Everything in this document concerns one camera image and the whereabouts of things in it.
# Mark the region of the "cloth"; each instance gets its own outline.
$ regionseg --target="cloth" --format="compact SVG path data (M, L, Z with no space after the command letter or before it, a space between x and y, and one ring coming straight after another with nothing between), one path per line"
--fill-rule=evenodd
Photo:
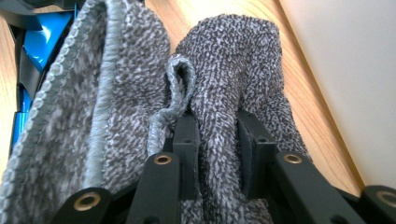
M279 150L308 156L283 92L279 31L270 21L220 15L193 27L177 53L195 68L191 110L201 136L201 199L183 203L182 222L271 223L266 201L241 193L236 113L255 114Z
M142 4L85 3L7 164L0 223L48 223L81 189L138 179L193 91L191 64L169 50Z

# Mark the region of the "gray towel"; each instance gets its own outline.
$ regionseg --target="gray towel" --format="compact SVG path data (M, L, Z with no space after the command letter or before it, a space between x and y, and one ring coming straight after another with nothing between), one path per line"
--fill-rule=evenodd
M200 202L183 203L183 223L271 223L265 200L240 189L236 112L255 114L282 151L307 156L283 88L276 26L221 15L193 27L177 47L189 58L197 83L191 99L201 135Z
M138 179L193 91L191 64L169 50L140 3L86 2L9 159L0 223L47 223L81 189Z

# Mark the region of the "white surface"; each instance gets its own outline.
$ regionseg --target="white surface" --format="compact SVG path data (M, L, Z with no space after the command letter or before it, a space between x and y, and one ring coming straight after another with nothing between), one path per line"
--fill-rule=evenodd
M396 1L280 2L365 185L396 189Z

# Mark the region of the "wood grain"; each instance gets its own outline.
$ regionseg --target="wood grain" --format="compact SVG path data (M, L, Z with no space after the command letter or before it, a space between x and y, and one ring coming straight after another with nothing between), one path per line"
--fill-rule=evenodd
M280 31L285 93L290 100L297 127L315 165L337 188L355 195L360 194L363 187L361 178L347 152L281 5L276 0L148 0L146 4L163 21L169 34L172 52L190 28L207 17L233 13L273 21ZM12 39L4 22L1 22L0 174L7 161L12 116L15 111L16 74Z

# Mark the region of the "wooden surface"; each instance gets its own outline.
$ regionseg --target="wooden surface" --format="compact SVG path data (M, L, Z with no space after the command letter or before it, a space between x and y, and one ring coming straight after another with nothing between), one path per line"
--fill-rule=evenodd
M293 116L315 165L334 186L359 195L363 183L347 153L318 85L277 1L147 0L168 31L172 51L198 21L221 13L248 15L273 21L280 30L285 93ZM0 23L0 174L6 167L15 106L13 41Z

